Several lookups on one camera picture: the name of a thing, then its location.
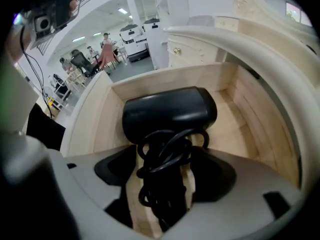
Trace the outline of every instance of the wooden compartment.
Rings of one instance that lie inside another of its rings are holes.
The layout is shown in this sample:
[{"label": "wooden compartment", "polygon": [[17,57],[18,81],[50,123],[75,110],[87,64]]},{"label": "wooden compartment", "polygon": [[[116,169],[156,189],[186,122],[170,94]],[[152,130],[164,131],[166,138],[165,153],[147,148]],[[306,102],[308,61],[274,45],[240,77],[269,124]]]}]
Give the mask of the wooden compartment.
[{"label": "wooden compartment", "polygon": [[[211,149],[260,161],[299,186],[298,159],[285,120],[260,83],[233,63],[161,69],[108,85],[97,106],[99,113],[91,129],[94,134],[84,154],[129,144],[122,130],[127,100],[190,86],[206,88],[215,100],[217,120],[207,129]],[[203,141],[196,135],[191,140],[194,145],[201,145]],[[136,170],[142,165],[143,161],[137,158],[136,168],[126,185],[133,229],[149,237],[159,237],[162,232],[157,218],[138,201],[143,182],[136,177]],[[186,185],[193,185],[188,170],[184,172],[184,179]]]}]

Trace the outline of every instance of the black panel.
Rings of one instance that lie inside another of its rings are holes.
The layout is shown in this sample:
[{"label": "black panel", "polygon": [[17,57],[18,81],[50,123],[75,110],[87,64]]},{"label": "black panel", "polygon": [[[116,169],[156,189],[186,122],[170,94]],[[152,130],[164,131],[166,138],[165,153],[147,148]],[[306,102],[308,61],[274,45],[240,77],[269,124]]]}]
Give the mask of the black panel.
[{"label": "black panel", "polygon": [[95,174],[112,186],[124,186],[136,166],[136,146],[100,160],[94,166]]},{"label": "black panel", "polygon": [[66,166],[68,166],[69,169],[77,167],[77,165],[73,162],[67,163]]},{"label": "black panel", "polygon": [[104,211],[118,222],[133,228],[125,187],[121,188],[120,198],[114,200]]},{"label": "black panel", "polygon": [[195,181],[192,202],[216,202],[236,183],[237,174],[230,164],[198,146],[192,147],[190,168]]},{"label": "black panel", "polygon": [[278,191],[265,193],[263,194],[263,198],[275,219],[280,218],[290,209],[290,205]]}]

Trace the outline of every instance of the white robot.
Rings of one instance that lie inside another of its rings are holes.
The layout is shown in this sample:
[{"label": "white robot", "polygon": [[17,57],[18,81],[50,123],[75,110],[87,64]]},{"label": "white robot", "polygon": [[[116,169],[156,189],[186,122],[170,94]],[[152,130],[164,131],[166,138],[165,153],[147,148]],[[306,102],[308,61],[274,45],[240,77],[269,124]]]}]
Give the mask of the white robot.
[{"label": "white robot", "polygon": [[123,27],[120,29],[120,37],[130,62],[149,56],[146,40],[140,38],[143,35],[141,35],[138,25],[129,24]]}]

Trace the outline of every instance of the black office chair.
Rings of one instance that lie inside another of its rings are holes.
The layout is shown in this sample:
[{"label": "black office chair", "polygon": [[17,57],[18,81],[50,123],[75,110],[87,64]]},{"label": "black office chair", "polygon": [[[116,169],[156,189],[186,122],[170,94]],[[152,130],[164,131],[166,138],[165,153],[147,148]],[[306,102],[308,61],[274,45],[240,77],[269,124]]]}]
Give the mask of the black office chair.
[{"label": "black office chair", "polygon": [[78,69],[81,70],[82,74],[86,78],[93,77],[95,73],[98,72],[101,62],[98,62],[96,65],[92,65],[90,61],[86,59],[82,52],[77,53],[72,59],[71,63],[75,65]]}]

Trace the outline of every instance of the window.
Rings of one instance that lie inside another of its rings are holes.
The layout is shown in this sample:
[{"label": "window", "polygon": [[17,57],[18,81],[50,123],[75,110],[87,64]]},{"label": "window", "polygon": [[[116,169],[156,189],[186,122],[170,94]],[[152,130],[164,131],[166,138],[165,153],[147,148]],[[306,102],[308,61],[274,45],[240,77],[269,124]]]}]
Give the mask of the window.
[{"label": "window", "polygon": [[299,22],[304,25],[308,25],[308,26],[312,27],[311,22],[310,22],[308,16],[306,15],[306,13],[291,3],[288,3],[288,2],[286,3],[285,15],[289,19],[291,19],[295,22]]}]

